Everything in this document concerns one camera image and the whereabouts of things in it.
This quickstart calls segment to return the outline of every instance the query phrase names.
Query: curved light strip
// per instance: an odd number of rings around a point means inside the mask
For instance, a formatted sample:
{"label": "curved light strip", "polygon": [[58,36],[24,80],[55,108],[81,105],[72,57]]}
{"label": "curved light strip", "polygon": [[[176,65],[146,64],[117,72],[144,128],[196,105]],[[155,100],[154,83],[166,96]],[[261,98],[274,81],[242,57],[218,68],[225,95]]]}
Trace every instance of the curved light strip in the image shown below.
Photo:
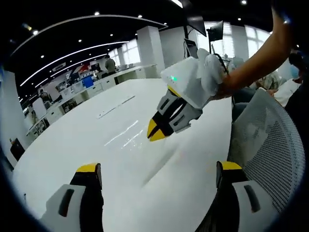
{"label": "curved light strip", "polygon": [[35,88],[38,87],[40,84],[44,83],[44,82],[47,81],[47,80],[48,80],[48,78],[46,78],[45,80],[41,81],[40,83],[38,83],[38,84],[35,86]]}
{"label": "curved light strip", "polygon": [[163,26],[164,28],[168,28],[167,25],[164,25],[162,23],[158,23],[158,22],[155,22],[155,21],[152,21],[152,20],[149,20],[149,19],[145,19],[145,18],[137,18],[137,17],[132,17],[132,16],[127,16],[127,15],[119,15],[119,14],[99,14],[99,15],[89,15],[89,16],[82,16],[82,17],[77,17],[77,18],[71,18],[71,19],[68,19],[68,20],[64,20],[62,22],[59,22],[59,23],[55,23],[49,27],[46,27],[44,28],[43,30],[40,30],[36,35],[32,35],[30,38],[26,39],[24,42],[22,42],[18,47],[17,49],[15,49],[11,56],[18,51],[18,49],[20,49],[23,45],[25,45],[28,41],[30,41],[31,39],[33,39],[35,36],[38,36],[39,34],[43,33],[44,31],[46,30],[49,30],[51,28],[54,28],[56,26],[59,26],[61,24],[64,24],[64,23],[69,23],[69,22],[72,22],[72,21],[77,21],[77,20],[81,20],[81,19],[87,19],[87,18],[97,18],[97,17],[115,17],[115,18],[131,18],[131,19],[137,19],[137,20],[141,20],[141,21],[146,21],[146,22],[151,22],[151,23],[154,23],[154,24],[158,24],[158,25],[161,25]]}
{"label": "curved light strip", "polygon": [[30,79],[31,79],[34,75],[36,75],[38,72],[42,71],[43,69],[47,68],[48,66],[50,66],[50,65],[52,65],[52,64],[54,64],[54,63],[56,63],[56,62],[58,62],[58,61],[61,60],[61,59],[64,59],[64,58],[69,57],[69,56],[71,56],[71,55],[74,55],[74,54],[76,54],[76,53],[83,52],[83,51],[85,51],[85,50],[89,50],[89,49],[92,49],[92,48],[102,47],[102,46],[107,46],[107,45],[113,45],[113,44],[119,44],[119,43],[120,43],[120,44],[123,44],[123,43],[128,43],[128,42],[129,42],[129,41],[120,41],[120,42],[114,42],[114,43],[105,43],[105,44],[100,44],[100,45],[96,45],[96,46],[93,46],[93,47],[84,48],[84,49],[82,49],[82,50],[79,50],[79,51],[70,53],[70,54],[68,54],[68,55],[66,55],[66,56],[64,56],[64,57],[61,57],[61,58],[59,58],[59,59],[56,59],[56,60],[54,60],[53,62],[51,62],[51,63],[45,65],[45,66],[42,67],[42,68],[40,68],[40,69],[37,70],[34,74],[32,74],[30,77],[28,77],[23,83],[21,83],[20,86],[23,86],[28,80],[30,80]]}
{"label": "curved light strip", "polygon": [[72,64],[72,65],[70,65],[70,66],[64,68],[63,70],[60,70],[60,71],[54,73],[54,74],[51,75],[50,77],[53,77],[53,76],[57,75],[58,73],[60,73],[60,72],[62,72],[62,71],[64,71],[64,70],[66,70],[66,69],[68,69],[68,68],[70,68],[70,67],[73,67],[74,65],[77,65],[77,64],[79,64],[79,63],[85,62],[85,61],[90,60],[90,59],[94,59],[94,58],[98,58],[98,57],[101,57],[101,56],[105,56],[105,55],[107,55],[107,54],[102,54],[102,55],[99,55],[99,56],[96,56],[96,57],[92,57],[92,58],[88,58],[88,59],[79,61],[79,62],[77,62],[77,63],[75,63],[75,64]]}

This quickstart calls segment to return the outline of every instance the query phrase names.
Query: white round table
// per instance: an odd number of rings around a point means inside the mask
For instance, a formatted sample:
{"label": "white round table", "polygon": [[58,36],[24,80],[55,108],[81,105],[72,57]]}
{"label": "white round table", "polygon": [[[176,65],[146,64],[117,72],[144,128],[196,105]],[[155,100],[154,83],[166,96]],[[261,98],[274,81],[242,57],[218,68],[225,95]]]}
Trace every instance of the white round table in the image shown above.
{"label": "white round table", "polygon": [[148,123],[166,91],[161,79],[123,82],[41,134],[13,174],[33,215],[43,215],[80,166],[98,162],[105,232],[195,231],[216,194],[216,162],[227,158],[231,99],[210,102],[190,128],[149,142]]}

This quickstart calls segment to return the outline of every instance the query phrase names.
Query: white table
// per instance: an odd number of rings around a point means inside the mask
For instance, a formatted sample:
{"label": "white table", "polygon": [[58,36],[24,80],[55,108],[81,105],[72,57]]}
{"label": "white table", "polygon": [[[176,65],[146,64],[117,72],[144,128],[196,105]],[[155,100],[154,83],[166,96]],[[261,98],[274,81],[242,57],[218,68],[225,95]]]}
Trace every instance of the white table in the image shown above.
{"label": "white table", "polygon": [[46,201],[80,166],[99,162],[105,232],[193,232],[216,193],[216,162],[227,158],[231,99],[210,102],[190,128],[150,143],[148,123],[166,90],[161,79],[126,81],[39,136],[13,174],[34,216],[42,216]]}

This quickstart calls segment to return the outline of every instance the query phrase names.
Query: mesh chair back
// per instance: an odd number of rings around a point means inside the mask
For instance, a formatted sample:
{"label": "mesh chair back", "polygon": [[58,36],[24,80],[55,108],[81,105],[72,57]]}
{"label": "mesh chair back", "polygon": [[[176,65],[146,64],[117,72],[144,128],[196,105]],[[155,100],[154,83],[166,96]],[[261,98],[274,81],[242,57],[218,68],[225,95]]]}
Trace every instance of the mesh chair back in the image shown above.
{"label": "mesh chair back", "polygon": [[232,127],[229,160],[243,167],[281,212],[305,170],[298,131],[284,108],[259,89]]}

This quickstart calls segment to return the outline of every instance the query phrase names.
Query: black ceiling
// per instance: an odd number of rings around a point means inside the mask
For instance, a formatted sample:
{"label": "black ceiling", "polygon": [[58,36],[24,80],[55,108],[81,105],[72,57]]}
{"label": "black ceiling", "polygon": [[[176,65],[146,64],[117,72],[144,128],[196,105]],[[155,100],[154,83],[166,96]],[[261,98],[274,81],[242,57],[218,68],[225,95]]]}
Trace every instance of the black ceiling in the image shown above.
{"label": "black ceiling", "polygon": [[[205,21],[224,20],[235,25],[246,24],[266,30],[272,28],[269,0],[247,0],[248,4],[245,6],[240,4],[240,0],[191,0],[191,2],[196,9],[201,11]],[[76,20],[39,33],[9,56],[22,42],[32,36],[30,31],[22,27],[23,23],[40,31],[64,20],[94,15],[95,11],[99,11],[101,15],[115,14],[134,17],[143,15],[144,19],[167,23],[169,28],[184,24],[183,10],[170,0],[114,0],[91,3],[78,3],[77,1],[12,2],[1,13],[0,58],[5,69],[15,73],[20,96],[33,93],[35,85],[31,83],[38,84],[49,77],[51,75],[49,71],[60,63],[66,61],[70,64],[69,61],[72,60],[71,64],[74,64],[107,53],[107,49],[112,50],[121,45],[94,48],[70,56],[42,70],[22,87],[19,86],[38,69],[62,56],[99,44],[131,40],[135,37],[137,30],[147,25],[163,28],[163,26],[150,22],[117,17]],[[241,22],[237,21],[238,17],[242,18]]]}

